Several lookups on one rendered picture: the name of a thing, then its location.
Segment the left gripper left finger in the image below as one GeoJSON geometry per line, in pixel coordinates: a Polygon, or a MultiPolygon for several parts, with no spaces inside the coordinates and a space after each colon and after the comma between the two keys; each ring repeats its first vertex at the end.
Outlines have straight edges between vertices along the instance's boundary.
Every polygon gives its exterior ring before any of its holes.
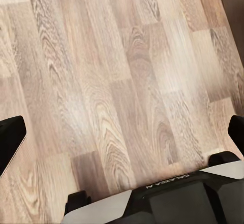
{"type": "Polygon", "coordinates": [[[26,135],[21,115],[0,121],[0,176],[26,135]]]}

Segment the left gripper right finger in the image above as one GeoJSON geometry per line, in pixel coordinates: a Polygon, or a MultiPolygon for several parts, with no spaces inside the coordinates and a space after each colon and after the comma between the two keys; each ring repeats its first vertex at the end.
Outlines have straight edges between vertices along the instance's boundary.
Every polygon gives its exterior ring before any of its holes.
{"type": "Polygon", "coordinates": [[[244,156],[244,117],[237,115],[231,117],[228,134],[244,156]]]}

